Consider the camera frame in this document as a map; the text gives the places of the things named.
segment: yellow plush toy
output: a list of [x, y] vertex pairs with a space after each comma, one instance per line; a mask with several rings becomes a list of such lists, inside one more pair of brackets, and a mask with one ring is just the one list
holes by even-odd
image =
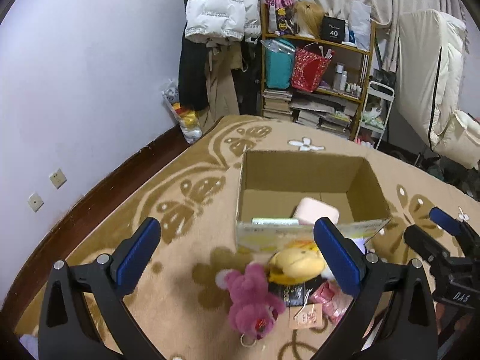
[[269, 281], [284, 286], [293, 286], [316, 278], [327, 268], [315, 242], [294, 244], [276, 253], [269, 265]]

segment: beige rug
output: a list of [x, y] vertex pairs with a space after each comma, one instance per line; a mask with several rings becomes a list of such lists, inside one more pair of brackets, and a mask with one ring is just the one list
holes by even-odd
[[[393, 157], [293, 123], [229, 116], [131, 195], [77, 247], [67, 262], [89, 263], [101, 253], [112, 252], [146, 216], [153, 216], [161, 222], [162, 242], [135, 292], [124, 300], [166, 358], [309, 359], [333, 330], [331, 324], [322, 329], [292, 331], [285, 313], [270, 335], [253, 348], [245, 348], [227, 323], [229, 295], [219, 290], [214, 281], [219, 270], [242, 269], [254, 258], [237, 253], [234, 238], [243, 151], [297, 151], [299, 148], [288, 142], [304, 138], [309, 138], [311, 145], [324, 146], [323, 152], [369, 160], [394, 215], [385, 235], [375, 237], [374, 247], [382, 257], [406, 262], [414, 255], [402, 240], [403, 231], [412, 223], [458, 255], [458, 246], [452, 238], [428, 219], [434, 205], [456, 218], [461, 207], [470, 224], [480, 228], [477, 202]], [[30, 304], [16, 328], [17, 333], [37, 332], [42, 296], [40, 292]], [[93, 297], [88, 295], [87, 299], [105, 343], [118, 350]]]

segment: screw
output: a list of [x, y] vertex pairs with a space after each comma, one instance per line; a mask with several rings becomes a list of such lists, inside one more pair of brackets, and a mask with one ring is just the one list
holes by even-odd
[[367, 261], [369, 263], [375, 264], [378, 262], [378, 256], [375, 253], [367, 254]]
[[110, 260], [110, 256], [108, 254], [100, 254], [97, 257], [97, 263], [99, 264], [106, 264], [109, 262], [109, 260]]
[[412, 260], [412, 265], [415, 268], [421, 268], [422, 267], [422, 262], [419, 259], [413, 259]]
[[59, 269], [62, 269], [65, 263], [62, 260], [58, 260], [53, 264], [53, 267], [58, 271]]

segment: black box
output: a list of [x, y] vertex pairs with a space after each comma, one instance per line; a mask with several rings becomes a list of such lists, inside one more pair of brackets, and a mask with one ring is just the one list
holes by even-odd
[[345, 40], [345, 20], [325, 16], [322, 21], [320, 39], [342, 43]]

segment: card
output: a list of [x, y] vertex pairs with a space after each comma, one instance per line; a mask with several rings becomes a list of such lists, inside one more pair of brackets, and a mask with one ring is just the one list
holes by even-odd
[[322, 327], [322, 305], [319, 303], [307, 304], [305, 307], [289, 307], [290, 329], [310, 329], [311, 327]]

